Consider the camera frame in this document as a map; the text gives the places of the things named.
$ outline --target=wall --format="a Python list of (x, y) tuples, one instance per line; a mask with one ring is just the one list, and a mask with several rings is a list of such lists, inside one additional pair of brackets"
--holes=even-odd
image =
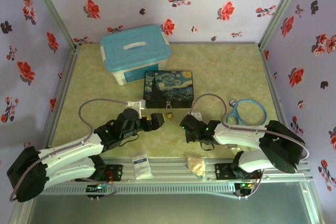
[(5, 224), (14, 206), (6, 172), (25, 147), (41, 147), (70, 47), (41, 0), (0, 0), (0, 6), (0, 223)]
[(265, 53), (288, 126), (310, 150), (308, 162), (328, 223), (336, 221), (335, 4), (293, 0)]
[(52, 0), (75, 42), (159, 24), (171, 42), (259, 42), (280, 0)]

